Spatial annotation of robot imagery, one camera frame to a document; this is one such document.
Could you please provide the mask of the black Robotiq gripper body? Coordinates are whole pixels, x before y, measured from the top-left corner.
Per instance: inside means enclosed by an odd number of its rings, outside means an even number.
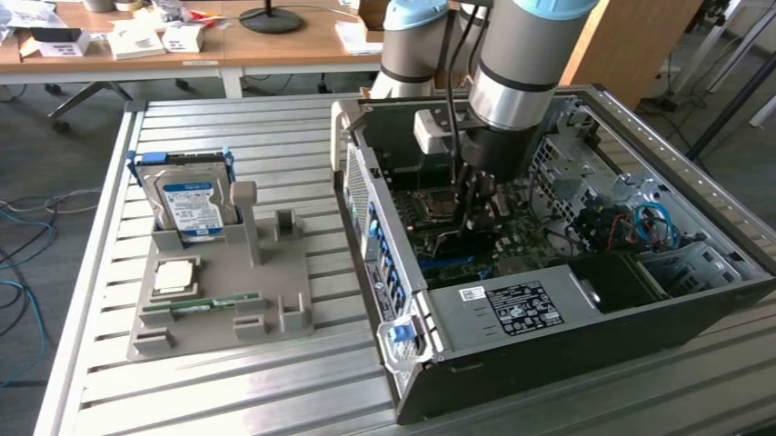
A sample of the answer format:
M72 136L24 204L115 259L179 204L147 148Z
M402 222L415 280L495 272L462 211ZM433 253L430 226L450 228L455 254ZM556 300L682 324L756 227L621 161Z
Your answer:
M536 136L537 126L518 131L485 127L466 130L461 150L463 162L491 175L498 183L509 182L520 175Z

